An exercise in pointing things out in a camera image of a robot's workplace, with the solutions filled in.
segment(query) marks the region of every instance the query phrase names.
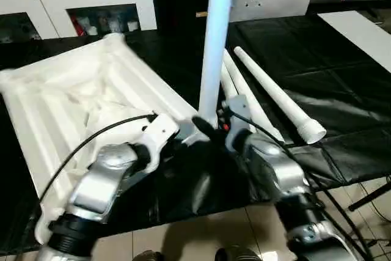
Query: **white cabinet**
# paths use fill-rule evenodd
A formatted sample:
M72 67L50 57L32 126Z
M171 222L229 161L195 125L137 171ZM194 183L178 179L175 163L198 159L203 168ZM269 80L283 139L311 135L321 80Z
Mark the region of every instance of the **white cabinet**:
M153 0L41 0L60 37L77 36L69 11L81 8L134 4L142 30L156 29Z
M25 14L22 18L32 24L41 39L59 37L40 0L0 0L0 20L13 14ZM2 26L6 24L0 21L0 29ZM15 33L15 28L7 29L11 34Z
M105 12L107 13L105 17L99 17ZM11 15L11 17L6 17L7 22L2 21L1 15L13 13L27 15ZM119 30L122 32L132 31L135 28L156 29L153 0L0 0L0 29L2 23L17 23L18 21L15 20L19 18L29 23L29 27L35 27L42 39L77 36L75 28L79 35L81 35L80 32L82 34L96 34L96 32L105 34L113 31L116 20L120 20L117 21L117 30L120 27ZM91 31L86 28L80 30L83 26L80 24L80 19L82 21L91 19L95 25L84 27L95 28ZM113 26L109 30L102 29L104 26L98 23L98 20L106 20L107 23L110 21Z

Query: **white pvc pipe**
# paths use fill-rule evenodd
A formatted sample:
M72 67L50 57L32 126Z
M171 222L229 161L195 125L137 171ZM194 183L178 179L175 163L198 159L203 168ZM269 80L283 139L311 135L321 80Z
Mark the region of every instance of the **white pvc pipe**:
M217 125L216 106L230 8L231 0L209 0L199 114L214 126Z
M227 70L232 78L232 81L238 93L246 96L250 108L252 121L263 127L280 142L285 142L278 129L276 129L271 124L270 120L268 119L268 116L263 111L257 98L255 98L255 95L252 93L249 85L247 85L246 80L243 78L242 74L240 73L238 67L232 60L231 55L229 55L227 50L224 50L224 64L227 67Z
M236 47L234 52L293 122L306 143L313 144L324 137L326 130L322 125L315 119L310 118L242 48Z
M221 87L224 91L226 99L233 98L238 95L238 91L235 88L235 85L227 70L227 66L224 64L224 62L222 63L221 67Z

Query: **black tablecloth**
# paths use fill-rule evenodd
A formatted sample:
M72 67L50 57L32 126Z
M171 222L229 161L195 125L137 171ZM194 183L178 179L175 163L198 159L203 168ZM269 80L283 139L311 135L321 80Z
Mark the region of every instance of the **black tablecloth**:
M189 36L157 31L126 36L129 46L193 107L199 100L204 30ZM85 45L97 38L0 45L0 67L15 68ZM306 146L294 126L235 57L272 123L300 162L329 188L391 173L391 75L318 17L247 21L230 25L227 47L242 46L310 116L327 129ZM0 253L19 246L37 200L7 110L0 107ZM215 146L199 143L174 158L116 203L106 235L151 227L263 202L265 194L245 167ZM36 248L33 235L24 249Z

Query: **white plastic tray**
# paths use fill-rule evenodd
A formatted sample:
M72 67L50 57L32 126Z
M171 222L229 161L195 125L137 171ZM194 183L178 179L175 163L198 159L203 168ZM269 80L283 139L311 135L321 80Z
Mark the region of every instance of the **white plastic tray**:
M187 123L196 110L123 41L120 34L31 65L0 72L15 133L40 196L65 157L86 137L118 120L146 113L170 114ZM44 243L47 225L77 179L105 144L131 141L147 120L119 126L82 149L60 174L42 203L35 236Z

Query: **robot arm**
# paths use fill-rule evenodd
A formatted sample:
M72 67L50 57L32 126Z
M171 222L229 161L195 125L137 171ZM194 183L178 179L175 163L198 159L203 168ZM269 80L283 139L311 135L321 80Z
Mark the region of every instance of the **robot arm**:
M136 141L104 146L71 193L64 214L51 223L53 234L36 260L90 260L115 199L156 170L161 149L178 129L161 114Z
M226 107L250 119L243 96L226 102ZM231 117L226 147L239 152L257 184L276 206L287 231L289 249L298 260L357 261L346 243L335 233L317 207L303 170L269 136L251 133L248 123Z

